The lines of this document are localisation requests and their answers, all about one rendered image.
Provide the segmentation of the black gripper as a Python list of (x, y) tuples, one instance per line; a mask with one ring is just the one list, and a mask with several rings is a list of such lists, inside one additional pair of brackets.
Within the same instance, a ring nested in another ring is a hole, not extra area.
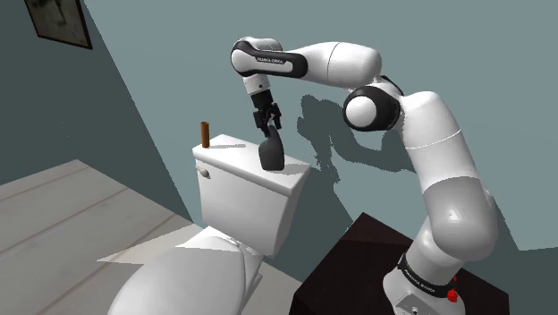
[(262, 113), (270, 109), (270, 117), (273, 119), (275, 128), (280, 130), (282, 113), (279, 106), (274, 103), (272, 93), (269, 89), (262, 90), (250, 96), (254, 107), (258, 110), (253, 113), (256, 126), (264, 133), (267, 134), (267, 119)]

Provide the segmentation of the dark grey spray bottle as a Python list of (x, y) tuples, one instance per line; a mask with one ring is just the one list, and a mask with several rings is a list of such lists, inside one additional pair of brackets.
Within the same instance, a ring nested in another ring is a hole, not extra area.
[(260, 165), (266, 171), (284, 169), (284, 150), (279, 132), (273, 125), (268, 126), (269, 135), (258, 146)]

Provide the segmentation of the white toilet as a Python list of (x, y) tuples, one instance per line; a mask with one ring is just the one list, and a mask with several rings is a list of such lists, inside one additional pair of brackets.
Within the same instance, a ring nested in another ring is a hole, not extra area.
[(192, 150), (206, 228), (144, 263), (107, 315), (241, 315), (290, 232), (310, 166), (267, 171), (258, 145), (221, 134)]

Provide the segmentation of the dark robot stand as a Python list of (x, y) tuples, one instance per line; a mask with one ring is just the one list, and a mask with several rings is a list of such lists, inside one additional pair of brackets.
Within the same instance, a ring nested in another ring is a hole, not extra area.
[(289, 315), (394, 315), (383, 278), (410, 244), (361, 214), (295, 292)]

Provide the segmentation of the dark framed wall picture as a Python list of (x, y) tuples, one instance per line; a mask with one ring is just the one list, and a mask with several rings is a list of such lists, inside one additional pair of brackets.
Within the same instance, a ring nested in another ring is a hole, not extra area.
[(24, 0), (39, 38), (92, 49), (81, 0)]

